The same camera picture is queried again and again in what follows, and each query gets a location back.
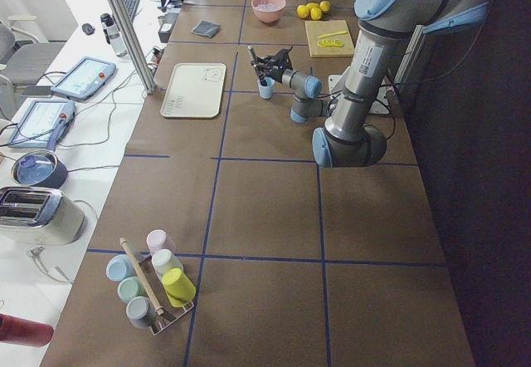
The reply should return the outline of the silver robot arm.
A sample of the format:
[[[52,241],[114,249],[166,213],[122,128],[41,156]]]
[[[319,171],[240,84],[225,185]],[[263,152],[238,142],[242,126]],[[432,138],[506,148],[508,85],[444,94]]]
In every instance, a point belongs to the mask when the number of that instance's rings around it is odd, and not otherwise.
[[[479,25],[489,4],[490,0],[354,0],[359,34],[353,60],[343,74],[340,96],[330,102],[319,98],[320,80],[293,69],[286,49],[268,57],[258,57],[250,49],[251,66],[261,85],[272,79],[294,90],[293,121],[325,119],[312,137],[314,160],[319,166],[369,166],[385,155],[387,140],[365,120],[399,43],[410,39],[417,26],[428,34]]]

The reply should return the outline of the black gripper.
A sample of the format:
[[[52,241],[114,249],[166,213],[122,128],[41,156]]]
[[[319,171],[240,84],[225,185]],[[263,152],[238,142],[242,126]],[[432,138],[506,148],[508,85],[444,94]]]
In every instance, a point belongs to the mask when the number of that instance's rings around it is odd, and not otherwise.
[[[259,82],[262,86],[268,85],[266,80],[267,76],[274,81],[281,81],[285,71],[293,69],[290,51],[291,48],[283,48],[273,56],[257,57],[258,65],[261,71],[264,72],[264,74],[258,75]]]

